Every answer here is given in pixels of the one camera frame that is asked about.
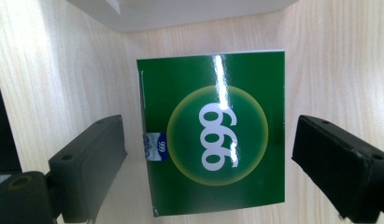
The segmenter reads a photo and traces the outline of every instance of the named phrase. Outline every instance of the green package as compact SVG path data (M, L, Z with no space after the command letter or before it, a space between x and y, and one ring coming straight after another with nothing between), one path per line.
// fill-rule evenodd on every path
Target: green package
M154 216L284 202L284 58L137 61Z

